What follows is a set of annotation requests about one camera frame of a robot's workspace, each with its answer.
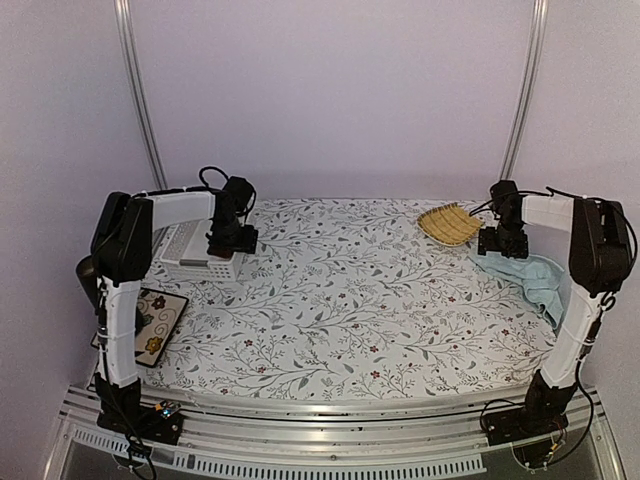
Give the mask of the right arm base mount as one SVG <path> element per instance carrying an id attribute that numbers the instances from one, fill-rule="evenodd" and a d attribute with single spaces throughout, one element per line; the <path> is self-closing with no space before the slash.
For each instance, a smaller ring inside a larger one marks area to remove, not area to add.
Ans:
<path id="1" fill-rule="evenodd" d="M 480 414 L 480 428 L 491 446 L 518 442 L 565 430 L 566 414 L 551 404 L 512 404 L 510 408 Z"/>

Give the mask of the white perforated plastic basket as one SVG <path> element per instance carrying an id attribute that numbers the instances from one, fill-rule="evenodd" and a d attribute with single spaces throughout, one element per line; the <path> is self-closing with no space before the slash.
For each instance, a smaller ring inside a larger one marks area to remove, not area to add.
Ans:
<path id="1" fill-rule="evenodd" d="M 245 260 L 244 253 L 229 259 L 207 253 L 211 222 L 191 221 L 173 226 L 160 248 L 157 260 L 169 276 L 182 281 L 235 282 Z"/>

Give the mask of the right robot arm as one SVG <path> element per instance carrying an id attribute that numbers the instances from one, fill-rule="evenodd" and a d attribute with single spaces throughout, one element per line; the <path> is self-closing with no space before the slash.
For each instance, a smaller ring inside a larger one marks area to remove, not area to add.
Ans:
<path id="1" fill-rule="evenodd" d="M 578 389 L 579 371 L 590 353 L 606 311 L 631 274 L 638 254 L 635 232 L 620 202 L 577 196 L 549 188 L 546 194 L 524 191 L 512 180 L 490 187 L 486 203 L 495 227 L 479 232 L 478 253 L 506 258 L 529 254 L 526 226 L 569 234 L 571 292 L 555 345 L 531 381 L 517 427 L 537 436 L 565 411 Z"/>

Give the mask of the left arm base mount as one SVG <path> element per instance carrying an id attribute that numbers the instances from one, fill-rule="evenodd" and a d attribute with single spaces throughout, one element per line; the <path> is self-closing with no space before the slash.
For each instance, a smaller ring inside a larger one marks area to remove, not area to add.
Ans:
<path id="1" fill-rule="evenodd" d="M 126 435 L 134 440 L 177 445 L 185 416 L 166 402 L 158 407 L 134 405 L 125 408 L 103 403 L 97 425 L 105 430 Z"/>

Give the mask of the dark red towel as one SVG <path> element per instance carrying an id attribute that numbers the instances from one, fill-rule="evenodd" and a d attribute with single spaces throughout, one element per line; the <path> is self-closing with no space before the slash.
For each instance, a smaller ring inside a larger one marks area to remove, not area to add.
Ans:
<path id="1" fill-rule="evenodd" d="M 219 246 L 209 246 L 207 249 L 207 254 L 211 256 L 224 258 L 227 255 L 227 251 L 224 248 L 221 248 Z"/>

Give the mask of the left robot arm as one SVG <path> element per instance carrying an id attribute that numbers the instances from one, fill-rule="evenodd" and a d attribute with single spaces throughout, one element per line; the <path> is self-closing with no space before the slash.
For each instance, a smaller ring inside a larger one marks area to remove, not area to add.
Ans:
<path id="1" fill-rule="evenodd" d="M 208 220 L 206 255 L 227 260 L 253 254 L 258 230 L 246 223 L 257 192 L 246 179 L 226 176 L 221 188 L 205 180 L 199 186 L 109 194 L 91 244 L 96 274 L 100 345 L 95 385 L 101 400 L 110 403 L 111 419 L 128 434 L 148 426 L 140 403 L 141 383 L 135 363 L 137 298 L 152 260 L 154 233 L 167 227 Z"/>

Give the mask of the light blue towel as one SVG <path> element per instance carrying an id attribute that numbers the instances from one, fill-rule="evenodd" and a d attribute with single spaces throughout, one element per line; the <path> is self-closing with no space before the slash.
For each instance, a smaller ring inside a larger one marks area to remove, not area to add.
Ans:
<path id="1" fill-rule="evenodd" d="M 470 259 L 485 273 L 518 285 L 523 298 L 537 308 L 539 315 L 554 331 L 559 329 L 565 315 L 561 297 L 565 274 L 562 266 L 540 255 L 513 259 L 497 252 L 480 255 L 472 251 Z"/>

